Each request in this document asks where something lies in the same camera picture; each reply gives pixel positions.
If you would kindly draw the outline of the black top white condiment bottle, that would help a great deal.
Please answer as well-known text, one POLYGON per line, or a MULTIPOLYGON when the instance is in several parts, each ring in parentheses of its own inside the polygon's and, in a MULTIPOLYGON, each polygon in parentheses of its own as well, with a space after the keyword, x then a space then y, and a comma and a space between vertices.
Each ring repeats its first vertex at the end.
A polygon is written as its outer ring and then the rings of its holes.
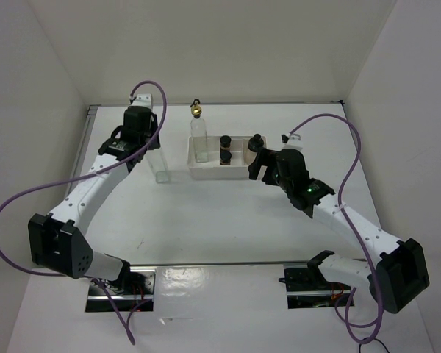
POLYGON ((247 160, 253 160, 257 153, 265 147, 265 142, 260 134, 255 134, 247 142, 245 150, 245 158, 247 160))

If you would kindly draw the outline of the spice jar black lid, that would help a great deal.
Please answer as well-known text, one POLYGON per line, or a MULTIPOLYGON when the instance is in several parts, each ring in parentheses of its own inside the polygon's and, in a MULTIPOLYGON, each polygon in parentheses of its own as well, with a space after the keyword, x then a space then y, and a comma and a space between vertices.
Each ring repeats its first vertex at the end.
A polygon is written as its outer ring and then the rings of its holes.
POLYGON ((232 139, 228 135, 222 135, 220 137, 219 143, 220 143, 220 153, 221 154, 224 152, 230 152, 231 142, 232 142, 232 139))
POLYGON ((220 152, 220 164, 221 165, 230 165, 232 161, 232 154, 230 151, 222 150, 220 152))

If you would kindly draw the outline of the glass oil bottle gold spout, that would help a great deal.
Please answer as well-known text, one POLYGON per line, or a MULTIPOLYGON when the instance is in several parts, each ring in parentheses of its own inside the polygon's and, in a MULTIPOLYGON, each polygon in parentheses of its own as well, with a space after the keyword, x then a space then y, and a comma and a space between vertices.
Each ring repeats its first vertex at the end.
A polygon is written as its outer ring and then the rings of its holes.
POLYGON ((194 99, 190 105, 192 120, 190 122, 191 138, 193 141, 195 161, 206 163, 208 161, 207 149, 207 126, 206 121, 201 117, 202 107, 198 99, 194 99))

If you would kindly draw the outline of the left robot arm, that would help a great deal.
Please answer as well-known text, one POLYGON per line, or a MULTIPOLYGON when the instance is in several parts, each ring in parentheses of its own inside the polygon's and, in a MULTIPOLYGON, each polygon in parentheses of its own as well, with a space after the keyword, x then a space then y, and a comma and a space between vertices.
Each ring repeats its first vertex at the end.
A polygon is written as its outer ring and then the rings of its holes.
POLYGON ((101 205, 132 172, 149 149, 159 147, 157 116, 151 103, 132 103, 123 124, 102 143, 84 180, 47 215, 29 220, 29 243, 33 263, 79 279, 105 280, 112 292, 121 294, 141 280, 129 262, 96 252, 85 235, 101 205))

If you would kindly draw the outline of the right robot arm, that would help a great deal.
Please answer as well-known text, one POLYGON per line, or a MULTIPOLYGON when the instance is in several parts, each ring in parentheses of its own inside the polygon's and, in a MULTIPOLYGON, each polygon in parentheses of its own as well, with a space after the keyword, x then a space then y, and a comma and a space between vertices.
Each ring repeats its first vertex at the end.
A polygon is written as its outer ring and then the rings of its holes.
POLYGON ((414 239, 401 240, 360 215, 326 183, 311 178, 297 149, 262 148, 248 167, 252 180, 279 186, 295 209, 326 225, 362 250, 365 261, 325 250, 309 262, 308 283, 323 289, 330 282, 368 287, 376 302, 396 314, 429 286, 423 247, 414 239))

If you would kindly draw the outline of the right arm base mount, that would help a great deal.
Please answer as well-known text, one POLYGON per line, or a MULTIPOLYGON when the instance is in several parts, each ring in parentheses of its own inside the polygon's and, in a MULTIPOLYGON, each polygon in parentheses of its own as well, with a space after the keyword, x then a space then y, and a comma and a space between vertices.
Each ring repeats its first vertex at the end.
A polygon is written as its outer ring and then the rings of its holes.
POLYGON ((286 290, 288 309, 312 309, 345 306, 351 293, 348 285, 327 282, 318 266, 334 252, 323 251, 307 262, 286 263, 279 277, 286 290))

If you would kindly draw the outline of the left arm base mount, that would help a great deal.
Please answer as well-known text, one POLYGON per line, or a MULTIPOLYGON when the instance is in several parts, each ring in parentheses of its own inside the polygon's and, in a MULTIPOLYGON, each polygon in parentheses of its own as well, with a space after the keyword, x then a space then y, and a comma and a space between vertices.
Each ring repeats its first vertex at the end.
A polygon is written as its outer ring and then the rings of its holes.
MULTIPOLYGON (((115 306, 123 313, 132 309, 137 312, 152 312, 154 310, 154 291, 157 270, 153 266, 133 266, 131 272, 137 277, 135 283, 124 289, 117 289, 104 281, 105 288, 115 306)), ((86 313, 109 313, 113 307, 105 292, 95 283, 91 282, 87 292, 85 305, 86 313)))

